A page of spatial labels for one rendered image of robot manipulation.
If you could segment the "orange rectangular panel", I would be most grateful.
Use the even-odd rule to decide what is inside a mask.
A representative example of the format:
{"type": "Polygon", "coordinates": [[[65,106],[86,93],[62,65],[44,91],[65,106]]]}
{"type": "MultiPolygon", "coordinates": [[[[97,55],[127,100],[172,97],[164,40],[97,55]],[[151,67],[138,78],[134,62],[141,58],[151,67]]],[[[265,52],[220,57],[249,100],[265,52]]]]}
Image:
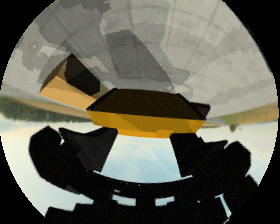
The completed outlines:
{"type": "Polygon", "coordinates": [[[56,64],[39,89],[40,96],[84,109],[107,92],[109,89],[72,53],[56,64]]]}

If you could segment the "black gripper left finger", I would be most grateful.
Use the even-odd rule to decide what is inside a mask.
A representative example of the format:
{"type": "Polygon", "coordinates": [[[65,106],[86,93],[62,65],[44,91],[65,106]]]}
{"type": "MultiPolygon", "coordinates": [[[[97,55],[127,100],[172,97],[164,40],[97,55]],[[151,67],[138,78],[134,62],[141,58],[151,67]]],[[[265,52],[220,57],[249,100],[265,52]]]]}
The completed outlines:
{"type": "Polygon", "coordinates": [[[109,156],[111,147],[114,146],[112,143],[116,141],[116,136],[119,134],[117,128],[110,127],[100,127],[96,131],[86,133],[59,127],[59,133],[66,143],[69,142],[72,146],[81,149],[96,172],[101,172],[101,169],[104,168],[106,158],[109,156]]]}

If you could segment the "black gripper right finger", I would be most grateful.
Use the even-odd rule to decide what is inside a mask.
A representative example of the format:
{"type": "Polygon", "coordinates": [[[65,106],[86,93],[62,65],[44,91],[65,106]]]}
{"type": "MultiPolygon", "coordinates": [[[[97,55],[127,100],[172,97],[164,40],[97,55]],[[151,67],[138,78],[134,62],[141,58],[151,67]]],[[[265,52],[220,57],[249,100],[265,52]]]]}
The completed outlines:
{"type": "Polygon", "coordinates": [[[201,142],[187,133],[171,133],[169,138],[172,149],[174,149],[176,162],[179,164],[181,178],[190,176],[192,169],[200,166],[212,151],[225,148],[229,142],[225,139],[216,142],[201,142]]]}

